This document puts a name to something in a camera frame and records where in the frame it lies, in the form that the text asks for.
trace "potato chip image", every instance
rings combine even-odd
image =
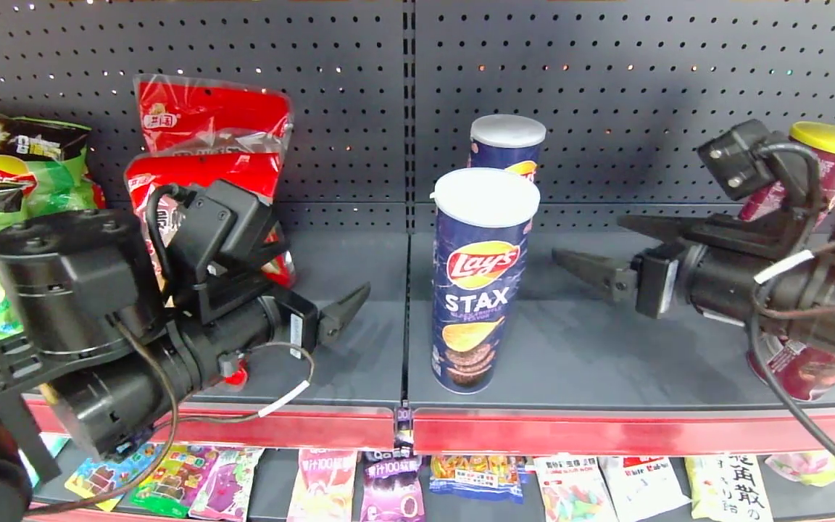
[[[490,323],[447,324],[444,326],[444,343],[455,352],[468,352],[485,342],[494,329],[504,320]]]
[[[527,159],[526,161],[507,166],[504,169],[507,170],[507,172],[514,172],[516,175],[522,175],[524,178],[530,179],[533,178],[534,174],[536,174],[536,162],[532,162],[530,159]]]

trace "white candy package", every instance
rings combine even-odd
[[[691,502],[666,457],[599,457],[620,522],[637,522]]]
[[[755,455],[686,457],[691,517],[715,522],[772,522]]]

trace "purple candy package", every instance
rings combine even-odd
[[[253,473],[263,448],[224,449],[196,495],[189,516],[206,520],[245,522]]]
[[[424,522],[420,463],[420,457],[411,457],[365,467],[361,522]]]

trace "red shelf edge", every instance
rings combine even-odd
[[[417,409],[415,452],[686,456],[821,448],[788,413],[663,414]],[[835,439],[834,407],[811,414]]]
[[[26,399],[42,432],[66,433],[53,410],[42,399]],[[186,404],[180,413],[239,415],[254,412],[252,405]],[[336,450],[391,450],[394,413],[387,407],[283,407],[262,419],[240,424],[182,423],[176,439],[223,442],[265,448],[331,448]],[[153,440],[164,442],[166,430]]]

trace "gray shelf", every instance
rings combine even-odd
[[[57,463],[63,473],[59,478],[46,484],[41,484],[34,494],[37,502],[67,502],[79,500],[79,496],[63,487],[63,483],[72,472],[83,463],[88,454],[68,442],[66,448],[57,455]],[[285,520],[288,515],[288,503],[291,501],[292,485],[295,473],[298,472],[298,452],[295,449],[267,449],[253,476],[253,490],[249,499],[249,516],[251,522],[269,522]],[[362,504],[362,473],[357,470],[357,482],[354,487],[354,516],[359,515]],[[136,515],[159,516],[142,507],[132,505],[130,495],[125,495],[122,502],[115,508],[119,513],[135,513]]]
[[[691,496],[689,477],[682,459],[672,459],[682,492]],[[835,518],[835,482],[825,488],[803,486],[776,475],[771,469],[763,467],[763,482],[772,507],[772,516],[776,522],[795,520],[815,520]],[[424,510],[428,521],[452,520],[490,520],[491,522],[540,522],[544,519],[543,498],[540,496],[536,476],[523,485],[524,503],[487,502],[463,499],[454,495],[434,495],[428,493],[428,476],[425,469],[421,475],[424,488]],[[648,518],[647,522],[686,522],[691,520],[691,505]]]
[[[778,409],[749,370],[741,329],[674,307],[662,320],[605,304],[557,267],[553,247],[632,257],[653,241],[635,233],[531,234],[527,268],[494,377],[454,394],[431,372],[432,234],[411,242],[408,399],[412,407],[550,410]],[[835,389],[816,406],[835,406]]]
[[[402,389],[408,235],[295,231],[289,238],[298,270],[295,290],[315,304],[327,305],[366,281],[372,284],[367,304],[341,339],[318,347],[315,382],[293,404],[397,406]],[[210,389],[192,400],[272,402],[307,376],[308,367],[286,350],[274,348],[254,354],[249,370],[251,379],[241,392]]]

